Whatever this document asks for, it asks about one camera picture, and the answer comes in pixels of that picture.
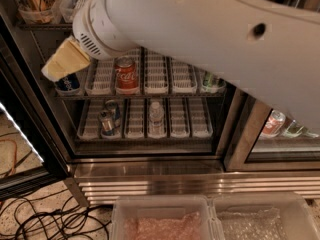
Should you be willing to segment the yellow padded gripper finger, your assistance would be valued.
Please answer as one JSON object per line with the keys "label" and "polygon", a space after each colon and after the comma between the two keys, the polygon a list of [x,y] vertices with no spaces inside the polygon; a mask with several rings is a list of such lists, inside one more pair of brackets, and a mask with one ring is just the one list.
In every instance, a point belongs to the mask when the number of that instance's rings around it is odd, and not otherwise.
{"label": "yellow padded gripper finger", "polygon": [[52,82],[78,72],[90,65],[89,55],[73,36],[66,38],[42,68],[42,74]]}

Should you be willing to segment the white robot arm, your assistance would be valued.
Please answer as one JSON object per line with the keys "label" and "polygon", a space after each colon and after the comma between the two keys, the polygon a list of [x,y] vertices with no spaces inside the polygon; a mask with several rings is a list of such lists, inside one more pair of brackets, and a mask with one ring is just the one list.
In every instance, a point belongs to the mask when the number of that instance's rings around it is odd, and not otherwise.
{"label": "white robot arm", "polygon": [[320,131],[320,14],[268,0],[87,0],[43,67],[53,82],[142,46]]}

